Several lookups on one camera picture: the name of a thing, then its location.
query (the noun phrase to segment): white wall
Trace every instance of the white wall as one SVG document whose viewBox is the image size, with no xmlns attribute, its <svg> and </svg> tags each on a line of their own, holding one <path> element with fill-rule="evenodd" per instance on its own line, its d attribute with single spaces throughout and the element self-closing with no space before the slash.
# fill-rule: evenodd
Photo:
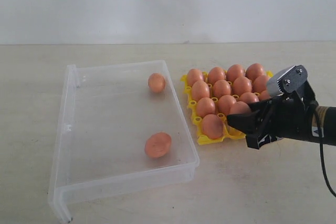
<svg viewBox="0 0 336 224">
<path fill-rule="evenodd" d="M 336 40 L 336 0 L 0 0 L 0 44 Z"/>
</svg>

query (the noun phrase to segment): egg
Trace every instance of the egg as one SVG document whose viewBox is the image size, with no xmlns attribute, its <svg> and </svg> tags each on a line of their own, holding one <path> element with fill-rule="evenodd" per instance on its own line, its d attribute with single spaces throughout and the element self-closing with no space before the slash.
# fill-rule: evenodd
<svg viewBox="0 0 336 224">
<path fill-rule="evenodd" d="M 148 86 L 150 90 L 154 93 L 160 93 L 164 90 L 166 86 L 166 80 L 160 73 L 153 73 L 148 78 Z"/>
<path fill-rule="evenodd" d="M 254 93 L 246 92 L 239 97 L 239 101 L 245 103 L 253 103 L 259 102 L 259 99 Z"/>
<path fill-rule="evenodd" d="M 201 121 L 201 129 L 202 133 L 210 139 L 217 139 L 224 135 L 224 124 L 216 115 L 206 115 Z"/>
<path fill-rule="evenodd" d="M 197 116 L 203 118 L 208 114 L 216 113 L 215 102 L 208 97 L 201 98 L 196 104 L 196 114 Z"/>
<path fill-rule="evenodd" d="M 231 94 L 231 86 L 226 80 L 218 80 L 212 87 L 213 96 L 221 98 L 226 94 Z"/>
<path fill-rule="evenodd" d="M 266 83 L 269 80 L 269 76 L 258 76 L 252 84 L 253 92 L 262 93 L 266 90 Z"/>
<path fill-rule="evenodd" d="M 208 83 L 214 85 L 218 80 L 225 80 L 225 71 L 223 68 L 214 67 L 208 74 Z"/>
<path fill-rule="evenodd" d="M 172 145 L 172 138 L 164 132 L 152 135 L 145 144 L 145 153 L 148 157 L 158 158 L 167 154 Z"/>
<path fill-rule="evenodd" d="M 204 81 L 204 76 L 199 69 L 193 68 L 187 74 L 187 84 L 192 87 L 196 81 Z"/>
<path fill-rule="evenodd" d="M 217 103 L 218 111 L 224 115 L 229 115 L 232 105 L 236 102 L 236 99 L 231 95 L 222 96 Z"/>
<path fill-rule="evenodd" d="M 205 81 L 196 81 L 191 88 L 191 97 L 196 102 L 203 97 L 210 98 L 210 89 L 208 84 Z"/>
<path fill-rule="evenodd" d="M 240 76 L 234 81 L 232 89 L 233 94 L 241 96 L 246 92 L 252 92 L 252 83 L 248 78 Z"/>
<path fill-rule="evenodd" d="M 238 101 L 234 103 L 230 109 L 230 115 L 232 114 L 245 114 L 250 113 L 251 109 L 245 102 Z"/>
<path fill-rule="evenodd" d="M 246 70 L 246 77 L 252 82 L 254 82 L 258 76 L 264 76 L 265 74 L 264 67 L 259 63 L 252 64 Z"/>
<path fill-rule="evenodd" d="M 226 72 L 226 80 L 232 83 L 241 76 L 245 76 L 245 69 L 239 64 L 232 65 Z"/>
<path fill-rule="evenodd" d="M 259 95 L 259 100 L 260 101 L 263 101 L 263 100 L 267 100 L 267 99 L 270 99 L 271 96 L 269 95 L 268 91 L 267 90 L 264 90 L 262 93 L 260 93 Z"/>
</svg>

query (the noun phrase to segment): wire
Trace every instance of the wire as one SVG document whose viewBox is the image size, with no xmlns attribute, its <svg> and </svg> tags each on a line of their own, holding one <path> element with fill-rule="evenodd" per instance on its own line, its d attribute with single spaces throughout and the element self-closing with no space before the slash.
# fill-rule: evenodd
<svg viewBox="0 0 336 224">
<path fill-rule="evenodd" d="M 327 185 L 327 188 L 329 189 L 329 191 L 331 192 L 331 194 L 333 196 L 336 197 L 336 193 L 335 191 L 331 188 L 328 177 L 327 177 L 327 172 L 326 172 L 326 165 L 324 163 L 324 153 L 323 153 L 323 135 L 322 135 L 322 128 L 321 128 L 321 122 L 320 122 L 320 118 L 319 115 L 317 113 L 317 111 L 314 109 L 314 116 L 316 118 L 316 124 L 317 124 L 317 130 L 319 132 L 319 138 L 320 138 L 320 157 L 321 157 L 321 166 L 322 166 L 322 172 L 323 172 L 323 176 L 324 176 L 324 181 Z"/>
</svg>

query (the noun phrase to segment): table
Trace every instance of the table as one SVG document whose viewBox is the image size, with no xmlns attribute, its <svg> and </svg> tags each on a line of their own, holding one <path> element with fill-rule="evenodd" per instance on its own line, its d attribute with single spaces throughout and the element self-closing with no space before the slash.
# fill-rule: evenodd
<svg viewBox="0 0 336 224">
<path fill-rule="evenodd" d="M 166 60 L 195 137 L 180 82 L 190 68 L 260 62 L 275 73 L 303 64 L 319 103 L 336 106 L 335 52 L 336 42 L 0 46 L 0 223 L 57 223 L 47 191 L 66 65 Z M 72 223 L 334 223 L 318 144 L 196 147 L 201 164 L 191 182 L 70 205 Z M 336 148 L 326 146 L 325 156 L 336 187 Z"/>
</svg>

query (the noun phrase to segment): yellow egg tray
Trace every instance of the yellow egg tray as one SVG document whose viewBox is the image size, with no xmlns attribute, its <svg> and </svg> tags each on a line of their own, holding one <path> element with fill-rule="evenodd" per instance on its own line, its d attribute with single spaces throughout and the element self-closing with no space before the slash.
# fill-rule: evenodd
<svg viewBox="0 0 336 224">
<path fill-rule="evenodd" d="M 266 74 L 269 77 L 273 76 L 273 73 L 271 71 L 266 71 Z M 203 76 L 204 76 L 204 80 L 207 81 L 208 73 L 203 72 Z M 187 107 L 192 110 L 192 115 L 191 115 L 192 123 L 194 125 L 196 125 L 196 127 L 197 127 L 196 135 L 197 135 L 197 143 L 199 145 L 219 143 L 219 142 L 222 142 L 225 138 L 242 139 L 242 138 L 245 137 L 245 134 L 243 132 L 241 132 L 239 130 L 236 130 L 235 128 L 232 128 L 227 124 L 226 116 L 222 113 L 217 113 L 217 115 L 219 116 L 219 118 L 222 119 L 223 124 L 224 124 L 223 136 L 221 138 L 211 139 L 208 136 L 204 135 L 202 133 L 202 130 L 201 130 L 202 118 L 200 116 L 197 116 L 197 114 L 196 114 L 197 102 L 192 100 L 191 87 L 188 86 L 188 84 L 187 84 L 187 75 L 186 74 L 182 76 L 181 81 L 184 82 L 184 93 L 186 93 L 187 96 L 188 96 Z M 208 83 L 208 86 L 210 87 L 210 93 L 211 93 L 211 97 L 212 97 L 211 99 L 215 102 L 216 107 L 217 107 L 218 98 L 212 96 L 212 85 L 210 83 Z M 235 94 L 233 95 L 233 97 L 236 98 L 236 100 L 238 100 L 238 98 L 239 98 L 239 96 L 237 96 Z"/>
</svg>

